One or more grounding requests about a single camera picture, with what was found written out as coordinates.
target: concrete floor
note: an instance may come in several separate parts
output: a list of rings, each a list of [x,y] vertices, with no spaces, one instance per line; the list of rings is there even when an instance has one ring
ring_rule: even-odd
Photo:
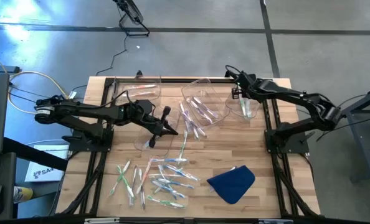
[[[135,3],[149,27],[218,28],[221,32],[154,32],[149,38],[128,38],[128,51],[116,58],[113,70],[102,75],[133,76],[142,70],[145,75],[221,77],[224,65],[231,64],[260,77],[273,77],[264,33],[225,30],[263,29],[258,0],[135,0]],[[272,29],[370,30],[370,0],[266,0],[266,3]],[[4,26],[0,29],[0,60],[23,70],[46,73],[70,92],[109,66],[111,56],[123,50],[125,35],[48,31],[48,27],[118,27],[118,20],[115,5],[108,0],[0,0],[0,25],[46,27],[36,31],[31,30],[32,26]],[[290,78],[294,89],[323,93],[335,104],[370,90],[370,35],[274,34],[272,40],[279,75]],[[58,93],[48,80],[35,75],[24,75],[15,84],[43,95]],[[21,108],[32,107],[21,99],[14,101]],[[67,128],[38,124],[33,116],[8,106],[5,136],[9,138],[27,143],[58,139],[68,133]],[[370,180],[358,184],[349,181],[350,175],[365,168],[350,130],[340,129],[315,142],[319,133],[308,143],[322,214],[370,221]],[[28,162],[18,161],[19,182],[24,179],[27,166]],[[20,204],[19,217],[46,215],[52,198],[50,195]]]

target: clear plastic container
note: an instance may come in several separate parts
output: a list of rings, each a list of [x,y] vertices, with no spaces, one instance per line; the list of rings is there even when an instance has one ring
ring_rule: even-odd
[[[208,78],[202,78],[182,88],[184,102],[192,111],[193,117],[203,126],[208,127],[222,121],[229,109],[213,89]]]
[[[239,99],[233,99],[232,94],[230,94],[225,101],[225,105],[230,109],[231,114],[235,115],[232,117],[239,121],[250,121],[257,115],[261,104],[256,100],[241,97],[242,95],[239,95]]]
[[[163,114],[162,107],[158,106],[154,110],[154,116],[157,118],[161,118]],[[179,110],[175,108],[171,108],[170,114],[167,115],[166,120],[168,121],[169,125],[176,130],[179,122]],[[163,135],[160,138],[156,138],[156,144],[153,148],[149,147],[149,140],[152,138],[153,134],[150,133],[147,129],[142,128],[138,138],[134,142],[134,147],[141,151],[151,151],[151,154],[154,156],[166,156],[161,151],[167,151],[171,147],[171,143],[174,139],[174,135],[167,134]],[[161,153],[153,154],[153,150],[159,151]]]
[[[121,81],[117,93],[120,94],[123,91],[128,91],[131,101],[150,100],[156,106],[160,105],[161,77],[139,77],[128,80],[128,82],[125,80]],[[126,93],[121,95],[118,101],[119,104],[127,103],[128,98]]]

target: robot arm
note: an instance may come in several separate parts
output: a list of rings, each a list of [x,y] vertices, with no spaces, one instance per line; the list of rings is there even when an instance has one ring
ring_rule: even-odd
[[[171,108],[166,106],[161,119],[150,115],[154,105],[149,100],[137,100],[120,106],[94,106],[72,100],[66,100],[61,96],[53,96],[45,100],[37,100],[37,114],[35,119],[41,124],[59,123],[68,128],[84,133],[85,137],[93,142],[102,141],[104,138],[102,124],[89,124],[77,118],[77,116],[105,120],[108,124],[124,126],[135,123],[146,128],[153,134],[150,146],[154,146],[156,136],[165,134],[178,135],[168,124],[166,116]]]
[[[234,83],[240,86],[240,89],[232,89],[233,99],[239,98],[239,95],[256,100],[259,103],[269,99],[278,99],[303,106],[308,110],[311,118],[293,124],[282,123],[275,130],[272,138],[278,145],[284,145],[291,135],[297,133],[312,129],[332,130],[341,119],[341,110],[322,94],[300,92],[280,87],[272,80],[257,78],[255,74],[247,74],[243,71],[234,73],[229,69],[233,67],[228,65],[226,68],[225,76],[232,77]]]

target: blue cloth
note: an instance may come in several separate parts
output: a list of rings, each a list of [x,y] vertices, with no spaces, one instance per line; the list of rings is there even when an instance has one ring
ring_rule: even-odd
[[[229,204],[238,202],[254,181],[254,174],[246,166],[241,166],[207,180],[217,194]]]

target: toothbrush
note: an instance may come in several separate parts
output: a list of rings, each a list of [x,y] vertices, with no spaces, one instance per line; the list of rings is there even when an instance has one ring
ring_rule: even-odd
[[[138,175],[140,177],[140,181],[142,181],[142,169],[139,168],[138,169]],[[141,187],[141,204],[142,204],[142,209],[145,210],[146,209],[146,204],[145,204],[145,192],[143,191],[143,186],[142,186],[143,183],[141,183],[140,187]]]
[[[127,161],[127,163],[124,166],[123,173],[117,178],[115,185],[113,188],[110,190],[109,196],[112,196],[113,193],[115,193],[116,187],[118,183],[122,180],[124,173],[127,171],[128,167],[130,166],[131,161]]]
[[[153,198],[152,196],[148,195],[147,196],[148,200],[160,203],[161,205],[167,206],[167,207],[172,207],[172,208],[186,208],[184,205],[174,203],[174,202],[169,202],[167,200],[158,200]]]
[[[205,112],[203,112],[203,110],[200,109],[200,107],[195,102],[193,102],[193,100],[190,100],[190,99],[188,99],[188,100],[189,100],[190,104],[196,109],[197,113],[200,116],[202,116],[203,118],[205,118],[206,120],[208,120],[209,123],[212,124],[211,118],[207,114],[205,114]]]
[[[205,111],[207,111],[209,114],[211,114],[213,117],[215,118],[218,118],[218,114],[212,110],[210,110],[204,103],[202,103],[201,100],[199,100],[198,98],[196,98],[195,96],[193,96],[193,100],[196,101],[196,103],[198,103],[202,109],[204,109]]]
[[[141,188],[142,188],[142,185],[143,185],[143,182],[145,182],[146,176],[148,175],[148,172],[149,172],[149,169],[150,169],[150,166],[151,165],[152,165],[152,160],[150,159],[149,162],[148,162],[148,165],[146,166],[145,173],[143,174],[143,177],[141,179],[141,185],[136,190],[136,194],[139,194],[140,193]]]
[[[172,193],[172,194],[178,195],[178,196],[180,196],[181,198],[186,198],[186,196],[185,196],[185,195],[183,195],[183,194],[179,193],[179,192],[178,192],[178,191],[176,191],[176,190],[170,189],[169,187],[166,187],[166,186],[164,186],[163,184],[160,184],[159,182],[157,182],[157,181],[155,181],[155,180],[153,180],[153,181],[152,181],[152,184],[154,184],[154,185],[156,185],[156,186],[158,186],[158,187],[161,187],[162,189],[167,190],[168,192],[170,192],[170,193]]]
[[[199,181],[200,179],[193,176],[192,174],[188,173],[188,172],[185,172],[185,171],[182,171],[180,169],[177,169],[175,166],[172,166],[172,165],[169,165],[169,164],[166,164],[164,165],[165,168],[168,168],[168,169],[171,169],[172,171],[174,171],[175,173],[183,176],[183,177],[187,177],[191,180],[196,180],[196,181]]]
[[[131,184],[131,190],[134,191],[134,186],[135,186],[135,180],[136,180],[136,171],[138,169],[138,166],[135,165],[134,167],[134,175],[133,175],[133,183]],[[130,197],[130,206],[134,206],[134,197]]]
[[[184,158],[152,159],[152,162],[187,162]]]
[[[190,189],[195,189],[190,184],[182,184],[182,183],[177,182],[177,181],[167,180],[167,179],[163,179],[163,178],[158,178],[158,181],[161,182],[162,184],[174,184],[174,185],[178,185],[178,186],[187,187],[187,188],[190,188]]]
[[[118,171],[119,173],[121,173],[122,175],[124,175],[124,173],[123,173],[123,172],[121,172],[121,168],[120,168],[120,166],[117,166],[117,171]],[[124,176],[123,176],[123,181],[124,181],[124,184],[127,186],[128,194],[129,194],[131,197],[134,197],[134,193],[133,193],[133,191],[132,191],[132,189],[131,189],[131,187],[130,187],[130,184],[128,183],[127,179],[126,179]]]
[[[161,176],[163,177],[163,179],[164,179],[164,180],[166,180],[166,178],[165,178],[165,176],[164,176],[164,174],[163,174],[163,166],[162,166],[162,165],[158,165],[158,168],[159,168],[159,172],[160,172]],[[160,190],[161,190],[161,187],[158,187],[158,188],[153,192],[153,194],[158,193]],[[174,199],[175,199],[175,200],[177,200],[177,196],[176,196],[175,194],[173,194],[173,197],[174,197]]]

